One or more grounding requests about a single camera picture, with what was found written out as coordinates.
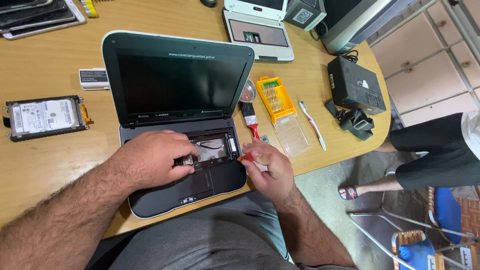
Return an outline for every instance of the black shorts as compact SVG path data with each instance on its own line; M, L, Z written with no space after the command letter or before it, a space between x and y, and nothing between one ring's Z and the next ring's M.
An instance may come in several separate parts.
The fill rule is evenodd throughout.
M461 121L456 113L390 133L398 151L429 152L397 168L402 188L480 185L480 160L465 143Z

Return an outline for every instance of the cardboard box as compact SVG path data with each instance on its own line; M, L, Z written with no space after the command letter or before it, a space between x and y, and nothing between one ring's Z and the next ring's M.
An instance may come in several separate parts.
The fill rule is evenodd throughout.
M289 0L284 21L310 31L326 15L323 0Z

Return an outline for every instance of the floor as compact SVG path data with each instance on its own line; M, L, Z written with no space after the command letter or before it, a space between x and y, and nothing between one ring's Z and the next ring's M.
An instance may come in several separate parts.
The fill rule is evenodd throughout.
M295 177L295 182L322 221L339 237L360 270L393 269L392 259L368 239L349 220L346 212L379 212L381 192L367 193L355 200L345 201L337 188L344 184L364 184L381 178L385 172L412 161L410 153L370 152ZM417 221L426 221L427 190L387 192L385 209ZM397 231L379 217L354 217L387 249L391 250L391 237ZM391 220L404 230L422 229L400 219ZM436 231L427 231L434 246L445 242Z

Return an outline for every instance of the laptop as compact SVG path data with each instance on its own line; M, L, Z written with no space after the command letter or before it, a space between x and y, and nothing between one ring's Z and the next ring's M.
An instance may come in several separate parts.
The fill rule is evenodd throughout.
M152 218L246 184L232 114L255 58L251 47L116 30L103 37L102 56L121 145L169 129L185 133L200 153L175 160L194 174L132 193L135 216Z
M294 60L282 22L287 0L225 0L224 4L222 18L230 42L249 44L256 60Z

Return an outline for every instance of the sandal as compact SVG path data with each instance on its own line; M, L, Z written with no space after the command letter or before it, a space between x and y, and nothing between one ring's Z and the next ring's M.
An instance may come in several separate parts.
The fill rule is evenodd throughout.
M347 197L343 198L342 194L340 193L340 188L338 189L338 194L340 195L340 198L342 198L344 200L350 201L350 200L356 199L359 196L358 193L357 193L357 190L352 185L344 186L344 187L341 187L341 188L345 189L345 193L347 194Z

